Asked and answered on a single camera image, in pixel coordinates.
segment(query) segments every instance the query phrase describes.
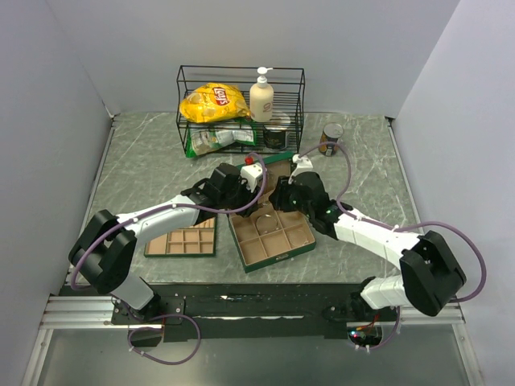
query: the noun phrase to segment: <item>countertop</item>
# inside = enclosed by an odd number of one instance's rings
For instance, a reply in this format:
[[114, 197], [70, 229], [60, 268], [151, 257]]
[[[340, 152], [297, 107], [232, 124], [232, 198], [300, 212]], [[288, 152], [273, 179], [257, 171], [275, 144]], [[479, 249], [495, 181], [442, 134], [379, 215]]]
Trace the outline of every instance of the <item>countertop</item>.
[[[352, 161], [352, 182], [343, 201], [388, 224], [414, 224], [388, 121], [379, 116], [308, 113], [301, 150], [317, 143], [328, 122], [344, 127], [343, 142]], [[243, 163], [243, 154], [185, 158], [174, 113], [126, 113], [115, 117], [113, 128], [89, 216], [101, 209], [118, 214], [167, 201], [208, 177], [219, 163]], [[314, 151], [311, 160], [329, 195], [336, 197], [347, 173], [342, 154], [324, 157]], [[149, 283], [359, 282], [395, 272], [392, 265], [362, 248], [313, 233], [314, 251], [245, 273], [227, 220], [218, 215], [216, 257], [146, 258], [140, 249], [134, 254], [132, 270]]]

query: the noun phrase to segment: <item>can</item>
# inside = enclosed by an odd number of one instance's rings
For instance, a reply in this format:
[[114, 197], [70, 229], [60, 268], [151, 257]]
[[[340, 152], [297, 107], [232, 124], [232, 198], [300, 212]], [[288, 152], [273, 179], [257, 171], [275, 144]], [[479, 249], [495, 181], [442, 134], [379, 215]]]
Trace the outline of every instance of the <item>can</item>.
[[273, 150], [283, 150], [288, 146], [288, 126], [291, 122], [283, 112], [274, 112], [272, 119], [265, 123], [263, 129], [263, 140], [265, 146]]
[[[320, 143], [322, 142], [338, 142], [338, 140], [344, 135], [344, 128], [337, 123], [327, 123], [322, 130], [322, 137], [320, 137]], [[323, 145], [319, 147], [320, 153], [327, 157], [331, 157], [338, 148], [332, 144]]]

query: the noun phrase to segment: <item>wire rack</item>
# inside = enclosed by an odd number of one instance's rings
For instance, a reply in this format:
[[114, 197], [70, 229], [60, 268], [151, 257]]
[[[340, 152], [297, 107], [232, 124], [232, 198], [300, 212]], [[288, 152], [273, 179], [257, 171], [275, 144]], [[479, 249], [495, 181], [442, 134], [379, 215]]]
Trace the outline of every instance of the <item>wire rack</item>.
[[[184, 152], [187, 149], [188, 132], [192, 128], [202, 126], [212, 129], [242, 129], [241, 123], [237, 121], [221, 121], [211, 124], [197, 124], [186, 120], [179, 111], [179, 104], [182, 99], [195, 91], [203, 84], [215, 82], [230, 85], [237, 85], [249, 106], [249, 90], [258, 78], [257, 67], [223, 67], [223, 66], [193, 66], [182, 65], [177, 74], [177, 89], [179, 103], [177, 104], [177, 117], [175, 122], [179, 131], [180, 140]], [[290, 118], [289, 124], [280, 126], [286, 131], [286, 148], [281, 150], [269, 149], [265, 146], [263, 133], [266, 130], [264, 125], [255, 125], [255, 146], [233, 143], [223, 147], [219, 153], [248, 153], [257, 151], [260, 154], [276, 154], [282, 151], [299, 152], [300, 142], [303, 137], [304, 128], [304, 88], [306, 78], [303, 68], [274, 68], [267, 75], [269, 84], [274, 87], [274, 113], [272, 119], [280, 113], [285, 113]]]

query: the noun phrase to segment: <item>lay's logo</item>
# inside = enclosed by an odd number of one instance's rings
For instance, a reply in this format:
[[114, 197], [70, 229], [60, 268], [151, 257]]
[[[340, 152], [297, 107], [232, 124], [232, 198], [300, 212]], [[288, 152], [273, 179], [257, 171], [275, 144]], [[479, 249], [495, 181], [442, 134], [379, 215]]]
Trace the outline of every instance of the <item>lay's logo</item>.
[[229, 104], [227, 93], [222, 87], [214, 87], [212, 91], [215, 93], [215, 102], [219, 106], [225, 106]]

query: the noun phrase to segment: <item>gray wall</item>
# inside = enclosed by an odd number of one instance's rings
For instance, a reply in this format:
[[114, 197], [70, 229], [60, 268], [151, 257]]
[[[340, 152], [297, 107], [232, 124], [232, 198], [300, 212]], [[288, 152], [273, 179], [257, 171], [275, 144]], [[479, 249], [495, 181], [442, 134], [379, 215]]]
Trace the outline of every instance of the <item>gray wall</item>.
[[[487, 286], [463, 311], [491, 385], [515, 379], [514, 14], [511, 0], [462, 0], [394, 125], [422, 218], [455, 224], [484, 253]], [[455, 247], [464, 294], [479, 268]]]
[[173, 111], [179, 65], [219, 64], [304, 67], [308, 111], [395, 117], [458, 0], [48, 3], [111, 113]]
[[0, 36], [0, 377], [14, 385], [64, 279], [109, 117], [44, 1], [0, 2]]

